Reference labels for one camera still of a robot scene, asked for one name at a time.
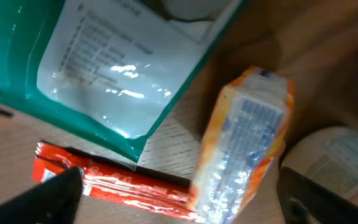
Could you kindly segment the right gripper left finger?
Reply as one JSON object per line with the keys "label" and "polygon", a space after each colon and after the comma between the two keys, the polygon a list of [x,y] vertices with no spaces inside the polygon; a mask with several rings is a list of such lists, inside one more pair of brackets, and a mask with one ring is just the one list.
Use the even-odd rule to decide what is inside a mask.
{"label": "right gripper left finger", "polygon": [[83,190],[74,167],[0,205],[0,223],[67,223],[75,220]]}

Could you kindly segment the green 3M pouch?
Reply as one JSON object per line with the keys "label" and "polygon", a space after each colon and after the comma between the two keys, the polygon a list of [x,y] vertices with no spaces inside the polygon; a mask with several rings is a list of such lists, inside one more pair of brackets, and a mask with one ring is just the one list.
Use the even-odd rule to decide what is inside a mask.
{"label": "green 3M pouch", "polygon": [[244,6],[0,0],[0,103],[136,162]]}

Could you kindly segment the red snack packet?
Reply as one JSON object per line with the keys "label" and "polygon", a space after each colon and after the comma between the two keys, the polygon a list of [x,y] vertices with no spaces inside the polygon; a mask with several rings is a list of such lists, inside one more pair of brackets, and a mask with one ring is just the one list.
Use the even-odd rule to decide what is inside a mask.
{"label": "red snack packet", "polygon": [[204,222],[204,218],[186,207],[188,187],[174,182],[168,174],[143,167],[134,171],[74,148],[44,141],[37,143],[34,181],[45,182],[72,167],[81,171],[85,196],[181,220]]}

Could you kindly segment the green lid Knorr jar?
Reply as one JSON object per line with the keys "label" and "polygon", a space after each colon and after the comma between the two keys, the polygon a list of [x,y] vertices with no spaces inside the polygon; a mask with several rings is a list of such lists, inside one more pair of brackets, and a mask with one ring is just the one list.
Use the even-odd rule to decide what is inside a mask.
{"label": "green lid Knorr jar", "polygon": [[320,129],[296,143],[282,166],[358,206],[358,131],[344,126]]}

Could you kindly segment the small orange box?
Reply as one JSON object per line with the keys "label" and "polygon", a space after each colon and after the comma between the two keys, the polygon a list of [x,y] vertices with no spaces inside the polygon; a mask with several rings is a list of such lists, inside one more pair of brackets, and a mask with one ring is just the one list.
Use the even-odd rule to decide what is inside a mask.
{"label": "small orange box", "polygon": [[201,223],[232,223],[254,198],[283,150],[293,95],[291,80],[259,67],[220,91],[187,202]]}

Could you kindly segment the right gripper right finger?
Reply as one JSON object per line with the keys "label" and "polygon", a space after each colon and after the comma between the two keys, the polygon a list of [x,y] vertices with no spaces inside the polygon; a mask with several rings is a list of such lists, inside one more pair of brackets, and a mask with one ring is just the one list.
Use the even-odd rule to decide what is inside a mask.
{"label": "right gripper right finger", "polygon": [[289,167],[282,167],[277,195],[286,224],[358,223],[358,206]]}

